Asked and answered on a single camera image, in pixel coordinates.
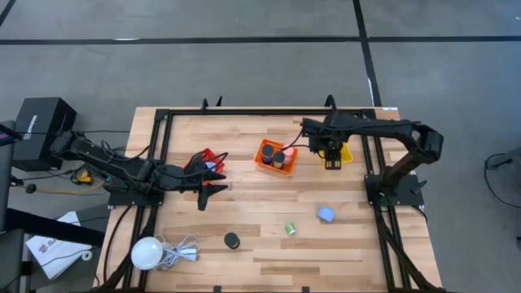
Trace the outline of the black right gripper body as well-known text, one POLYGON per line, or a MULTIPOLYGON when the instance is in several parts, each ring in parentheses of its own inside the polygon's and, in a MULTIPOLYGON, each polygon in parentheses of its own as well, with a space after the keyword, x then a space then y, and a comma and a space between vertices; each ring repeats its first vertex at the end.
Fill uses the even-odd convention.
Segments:
POLYGON ((324 152, 325 160, 340 160, 348 133, 340 130, 309 130, 309 149, 313 153, 324 152))

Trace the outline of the black metal stand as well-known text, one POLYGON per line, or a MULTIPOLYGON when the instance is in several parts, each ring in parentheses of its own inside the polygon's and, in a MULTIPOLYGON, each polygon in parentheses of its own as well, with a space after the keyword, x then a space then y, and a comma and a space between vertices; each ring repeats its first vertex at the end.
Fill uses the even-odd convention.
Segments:
MULTIPOLYGON (((15 128, 13 120, 0 124, 15 128)), ((101 247, 104 239, 104 233, 98 230, 9 208, 13 151, 14 144, 0 146, 0 293, 16 293, 20 289, 20 277, 25 275, 22 255, 26 234, 95 247, 101 247)))

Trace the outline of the white paper bag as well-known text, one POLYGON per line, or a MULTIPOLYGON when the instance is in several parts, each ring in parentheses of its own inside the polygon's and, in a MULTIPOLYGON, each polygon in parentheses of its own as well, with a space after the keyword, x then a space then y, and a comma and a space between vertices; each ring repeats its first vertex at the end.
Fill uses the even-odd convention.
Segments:
POLYGON ((89 261, 94 256, 91 245, 57 238, 32 236, 25 245, 49 280, 56 279, 78 260, 89 261))

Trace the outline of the yellow plastic basket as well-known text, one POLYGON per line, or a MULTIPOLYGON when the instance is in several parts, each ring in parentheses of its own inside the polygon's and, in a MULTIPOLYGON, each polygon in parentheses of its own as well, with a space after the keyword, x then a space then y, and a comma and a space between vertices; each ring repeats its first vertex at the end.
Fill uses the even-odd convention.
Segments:
MULTIPOLYGON (((321 161, 323 163, 326 162, 324 151, 319 151, 318 156, 321 158, 321 161)), ((342 162, 342 164, 348 164, 348 163, 351 163, 352 161, 353 161, 352 152, 350 151, 348 144, 346 142, 344 142, 342 150, 341 150, 341 162, 342 162)))

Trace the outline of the white dome lamp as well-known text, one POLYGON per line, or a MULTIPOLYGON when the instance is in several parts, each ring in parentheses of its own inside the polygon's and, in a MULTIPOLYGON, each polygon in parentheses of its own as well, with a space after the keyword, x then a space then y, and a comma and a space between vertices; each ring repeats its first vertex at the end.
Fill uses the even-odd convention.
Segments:
POLYGON ((154 269, 164 258, 162 242, 154 237, 141 238, 134 244, 130 258, 140 270, 154 269))

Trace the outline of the light blue cube charger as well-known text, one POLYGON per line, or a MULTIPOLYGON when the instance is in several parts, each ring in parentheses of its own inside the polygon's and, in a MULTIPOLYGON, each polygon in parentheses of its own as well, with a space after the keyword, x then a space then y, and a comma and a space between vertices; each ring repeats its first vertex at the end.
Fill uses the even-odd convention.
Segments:
POLYGON ((322 206, 317 211, 317 217, 321 221, 331 223, 335 219, 335 211, 327 206, 322 206))

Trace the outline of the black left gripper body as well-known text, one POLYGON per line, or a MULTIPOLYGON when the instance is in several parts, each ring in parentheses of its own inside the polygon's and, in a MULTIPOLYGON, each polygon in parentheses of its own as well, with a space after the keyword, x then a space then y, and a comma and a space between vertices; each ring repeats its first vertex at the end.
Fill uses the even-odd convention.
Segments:
POLYGON ((167 165, 166 174, 173 181, 167 187, 169 190, 179 192, 196 191, 198 209, 204 211, 208 204, 208 195, 203 191, 204 176, 207 172, 208 169, 202 156, 194 156, 189 161, 187 168, 167 165))

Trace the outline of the red plastic basket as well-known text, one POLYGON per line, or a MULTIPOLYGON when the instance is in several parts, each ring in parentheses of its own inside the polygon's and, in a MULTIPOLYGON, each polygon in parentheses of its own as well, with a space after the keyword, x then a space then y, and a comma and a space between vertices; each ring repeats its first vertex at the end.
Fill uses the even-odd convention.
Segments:
POLYGON ((206 165, 206 162, 210 161, 213 163, 216 163, 216 169, 212 170, 216 173, 221 173, 225 167, 224 160, 227 157, 228 153, 224 152, 219 155, 216 155, 212 150, 209 148, 205 148, 202 151, 196 152, 193 154, 188 161, 188 163, 185 165, 184 169, 187 170, 195 161, 197 157, 199 157, 206 165))

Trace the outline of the black cardboard box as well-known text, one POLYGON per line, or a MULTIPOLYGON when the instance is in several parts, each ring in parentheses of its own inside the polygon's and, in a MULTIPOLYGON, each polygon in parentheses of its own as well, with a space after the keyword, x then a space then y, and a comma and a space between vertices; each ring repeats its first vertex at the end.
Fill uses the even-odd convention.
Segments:
POLYGON ((13 166, 25 172, 61 169, 62 160, 50 153, 55 135, 71 130, 77 112, 59 97, 26 98, 15 121, 22 141, 14 146, 13 166))

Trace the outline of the black table frame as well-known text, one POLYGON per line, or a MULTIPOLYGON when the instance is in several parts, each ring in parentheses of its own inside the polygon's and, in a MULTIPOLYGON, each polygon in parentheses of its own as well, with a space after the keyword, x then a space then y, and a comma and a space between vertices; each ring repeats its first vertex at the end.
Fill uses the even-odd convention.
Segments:
POLYGON ((374 210, 366 198, 364 178, 406 153, 390 138, 349 140, 354 160, 329 171, 299 137, 305 117, 321 120, 325 107, 180 107, 164 120, 154 107, 136 110, 127 152, 137 154, 158 134, 155 153, 170 164, 185 164, 209 148, 227 152, 224 183, 205 211, 193 193, 167 193, 155 231, 171 243, 188 234, 198 237, 197 261, 181 260, 169 271, 133 270, 124 288, 147 292, 297 292, 402 290, 406 279, 399 260, 379 236, 374 210), (259 166, 256 153, 264 139, 299 151, 292 173, 259 166), (320 207, 335 211, 331 223, 317 217, 320 207), (287 223, 296 232, 288 235, 287 223), (237 249, 224 243, 227 233, 240 239, 237 249))

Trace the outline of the orange plastic basket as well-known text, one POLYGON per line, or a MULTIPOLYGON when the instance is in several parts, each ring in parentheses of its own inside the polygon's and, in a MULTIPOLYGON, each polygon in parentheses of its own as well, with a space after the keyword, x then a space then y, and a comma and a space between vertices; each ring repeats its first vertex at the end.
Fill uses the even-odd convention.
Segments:
POLYGON ((298 157, 298 154, 299 154, 299 151, 295 149, 294 151, 294 155, 292 157, 292 161, 289 163, 289 164, 284 164, 283 165, 283 168, 282 169, 277 169, 277 168, 274 168, 272 164, 264 164, 263 161, 262 161, 262 154, 261 154, 261 149, 262 147, 265 145, 265 144, 269 144, 269 145, 272 145, 274 147, 274 153, 278 152, 278 151, 283 151, 283 148, 284 148, 284 145, 280 142, 275 142, 275 141, 271 141, 269 139, 264 139, 260 146, 259 146, 259 149, 256 153, 256 156, 255 156, 255 159, 254 161, 261 167, 263 168, 267 168, 271 171, 274 171, 276 173, 281 173, 281 174, 284 174, 284 175, 289 175, 290 173, 292 173, 293 171, 293 168, 295 167, 296 165, 296 160, 297 160, 297 157, 298 157))

